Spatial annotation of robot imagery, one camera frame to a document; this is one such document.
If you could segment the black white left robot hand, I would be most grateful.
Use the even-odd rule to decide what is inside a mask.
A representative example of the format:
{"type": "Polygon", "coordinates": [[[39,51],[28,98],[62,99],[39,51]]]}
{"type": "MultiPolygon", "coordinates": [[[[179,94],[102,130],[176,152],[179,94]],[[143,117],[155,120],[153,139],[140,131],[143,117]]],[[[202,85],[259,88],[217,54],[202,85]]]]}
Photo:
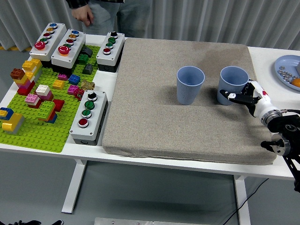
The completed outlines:
{"type": "MultiPolygon", "coordinates": [[[[64,221],[63,220],[57,220],[53,223],[51,223],[51,225],[63,225],[64,221]]],[[[19,220],[18,222],[14,222],[10,225],[42,225],[42,222],[38,221],[38,220],[31,220],[29,222],[23,222],[21,220],[19,220]]]]}

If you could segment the person's right hand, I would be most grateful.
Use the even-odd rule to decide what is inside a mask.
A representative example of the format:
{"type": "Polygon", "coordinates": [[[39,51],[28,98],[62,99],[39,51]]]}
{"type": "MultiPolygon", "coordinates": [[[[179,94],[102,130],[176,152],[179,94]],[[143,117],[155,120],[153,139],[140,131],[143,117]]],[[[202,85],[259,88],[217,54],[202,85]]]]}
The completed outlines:
{"type": "Polygon", "coordinates": [[[83,22],[86,27],[94,23],[94,15],[89,5],[72,9],[71,14],[76,20],[83,22]]]}

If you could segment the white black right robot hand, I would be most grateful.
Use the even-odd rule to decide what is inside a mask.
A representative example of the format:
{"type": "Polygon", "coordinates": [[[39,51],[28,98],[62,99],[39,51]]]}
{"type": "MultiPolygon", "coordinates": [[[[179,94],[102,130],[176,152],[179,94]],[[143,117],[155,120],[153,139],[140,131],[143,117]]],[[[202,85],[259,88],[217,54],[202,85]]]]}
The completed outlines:
{"type": "Polygon", "coordinates": [[[233,103],[245,105],[249,113],[255,118],[260,118],[262,123],[269,117],[282,116],[281,111],[272,104],[269,95],[257,81],[249,80],[240,93],[226,90],[220,90],[219,93],[233,103]]]}

